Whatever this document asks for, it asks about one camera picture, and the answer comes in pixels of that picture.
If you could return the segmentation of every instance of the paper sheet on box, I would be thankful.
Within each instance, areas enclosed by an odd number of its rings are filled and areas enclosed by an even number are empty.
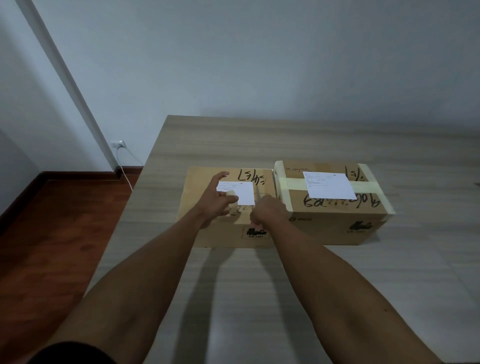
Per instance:
[[[234,190],[239,197],[239,205],[255,205],[252,182],[227,182],[220,181],[216,187],[217,191],[228,192]]]
[[[355,192],[343,173],[304,172],[310,198],[356,200]]]

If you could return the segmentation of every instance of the taped cardboard box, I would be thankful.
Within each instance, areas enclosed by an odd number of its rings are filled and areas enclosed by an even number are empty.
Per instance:
[[[222,181],[252,182],[258,186],[260,196],[275,196],[272,170],[254,168],[189,167],[181,196],[178,219],[183,217],[200,199],[212,176],[227,170],[230,172]],[[253,206],[238,206],[232,215],[215,218],[210,226],[200,230],[195,247],[269,248],[273,246],[270,234],[250,226]]]
[[[357,200],[310,198],[304,171],[344,173]],[[274,176],[290,221],[325,245],[358,245],[395,214],[366,164],[277,161]]]

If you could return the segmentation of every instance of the electrical outlet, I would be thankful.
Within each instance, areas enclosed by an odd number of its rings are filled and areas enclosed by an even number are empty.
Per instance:
[[[112,148],[118,149],[118,148],[126,148],[127,146],[125,145],[125,142],[123,140],[115,140],[110,142]]]

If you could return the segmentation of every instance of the table top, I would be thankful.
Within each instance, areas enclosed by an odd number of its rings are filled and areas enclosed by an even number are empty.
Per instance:
[[[397,215],[330,246],[444,361],[480,361],[480,139],[448,128],[168,116],[90,287],[175,222],[189,166],[366,163]],[[276,249],[194,248],[146,363],[331,363]]]

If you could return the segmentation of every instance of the forearm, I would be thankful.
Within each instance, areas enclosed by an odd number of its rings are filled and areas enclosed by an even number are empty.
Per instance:
[[[191,210],[108,272],[49,343],[90,343],[117,363],[143,361],[171,303],[202,224]]]
[[[289,222],[267,226],[285,271],[337,363],[437,363],[393,306],[360,273]]]

